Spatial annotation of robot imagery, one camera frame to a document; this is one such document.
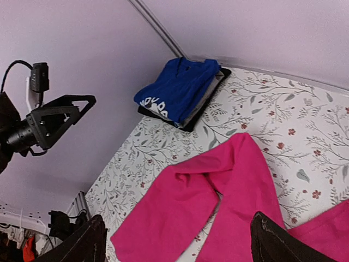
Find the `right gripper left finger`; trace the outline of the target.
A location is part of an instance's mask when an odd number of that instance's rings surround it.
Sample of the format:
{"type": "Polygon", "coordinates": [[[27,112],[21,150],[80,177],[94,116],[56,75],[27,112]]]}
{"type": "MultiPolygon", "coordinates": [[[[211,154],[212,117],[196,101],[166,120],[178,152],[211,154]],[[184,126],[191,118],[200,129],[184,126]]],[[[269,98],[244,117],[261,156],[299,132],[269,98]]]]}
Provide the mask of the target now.
{"type": "Polygon", "coordinates": [[[107,229],[101,215],[93,216],[75,233],[35,262],[105,262],[107,229]]]}

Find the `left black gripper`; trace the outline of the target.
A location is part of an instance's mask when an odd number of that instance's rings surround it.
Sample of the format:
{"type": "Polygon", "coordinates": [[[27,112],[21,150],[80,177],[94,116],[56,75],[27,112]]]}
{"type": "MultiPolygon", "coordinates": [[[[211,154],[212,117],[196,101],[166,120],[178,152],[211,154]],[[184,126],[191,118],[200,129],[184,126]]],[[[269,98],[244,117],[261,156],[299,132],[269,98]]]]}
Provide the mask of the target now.
{"type": "Polygon", "coordinates": [[[93,95],[66,94],[31,111],[24,120],[16,109],[1,109],[1,155],[43,155],[96,102],[93,95]],[[87,104],[78,109],[77,102],[87,104]]]}

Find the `blue t-shirt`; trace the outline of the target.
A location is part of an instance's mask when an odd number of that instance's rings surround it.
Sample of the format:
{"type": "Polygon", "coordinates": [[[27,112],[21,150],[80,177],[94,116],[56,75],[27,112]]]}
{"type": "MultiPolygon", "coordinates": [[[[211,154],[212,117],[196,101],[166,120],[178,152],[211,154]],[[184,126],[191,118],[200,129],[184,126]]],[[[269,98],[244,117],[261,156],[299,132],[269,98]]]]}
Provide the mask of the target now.
{"type": "Polygon", "coordinates": [[[193,62],[184,57],[166,63],[152,84],[138,91],[134,102],[183,124],[208,91],[221,66],[214,59],[193,62]]]}

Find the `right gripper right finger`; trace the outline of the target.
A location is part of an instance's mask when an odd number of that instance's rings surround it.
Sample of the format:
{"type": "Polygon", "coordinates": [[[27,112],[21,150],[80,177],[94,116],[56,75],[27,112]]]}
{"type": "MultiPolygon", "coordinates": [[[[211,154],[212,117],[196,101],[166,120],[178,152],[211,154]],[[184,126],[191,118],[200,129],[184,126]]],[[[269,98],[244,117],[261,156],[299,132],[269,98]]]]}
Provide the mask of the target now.
{"type": "Polygon", "coordinates": [[[264,213],[255,213],[251,224],[251,254],[257,262],[333,261],[295,239],[264,213]]]}

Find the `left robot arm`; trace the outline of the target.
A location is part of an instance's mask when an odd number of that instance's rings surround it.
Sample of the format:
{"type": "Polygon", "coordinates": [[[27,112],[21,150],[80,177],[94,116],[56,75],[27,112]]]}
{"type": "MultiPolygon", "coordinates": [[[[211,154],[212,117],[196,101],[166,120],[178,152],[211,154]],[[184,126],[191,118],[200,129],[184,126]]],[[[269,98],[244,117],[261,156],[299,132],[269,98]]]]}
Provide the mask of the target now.
{"type": "Polygon", "coordinates": [[[1,94],[1,171],[14,153],[42,156],[95,105],[93,95],[64,95],[32,110],[23,120],[5,92],[1,94]]]}

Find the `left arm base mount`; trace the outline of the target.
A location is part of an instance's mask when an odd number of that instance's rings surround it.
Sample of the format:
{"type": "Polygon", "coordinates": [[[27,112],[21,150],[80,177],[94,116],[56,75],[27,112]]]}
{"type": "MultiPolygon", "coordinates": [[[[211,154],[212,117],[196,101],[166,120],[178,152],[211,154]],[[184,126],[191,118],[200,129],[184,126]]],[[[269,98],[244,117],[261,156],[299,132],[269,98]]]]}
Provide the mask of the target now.
{"type": "Polygon", "coordinates": [[[49,237],[65,241],[89,220],[89,212],[81,210],[76,216],[68,216],[62,211],[50,211],[49,237]]]}

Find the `pink garment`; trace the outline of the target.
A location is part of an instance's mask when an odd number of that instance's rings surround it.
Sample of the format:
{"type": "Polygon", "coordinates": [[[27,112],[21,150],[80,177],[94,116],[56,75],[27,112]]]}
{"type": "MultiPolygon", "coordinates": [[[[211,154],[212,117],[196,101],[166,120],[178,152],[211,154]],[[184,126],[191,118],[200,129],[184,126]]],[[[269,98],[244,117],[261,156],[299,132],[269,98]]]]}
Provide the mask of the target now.
{"type": "MultiPolygon", "coordinates": [[[[247,133],[166,167],[111,237],[120,261],[176,261],[215,220],[198,261],[253,261],[250,224],[262,212],[284,230],[268,165],[247,133]]],[[[348,261],[348,202],[286,230],[333,261],[348,261]]]]}

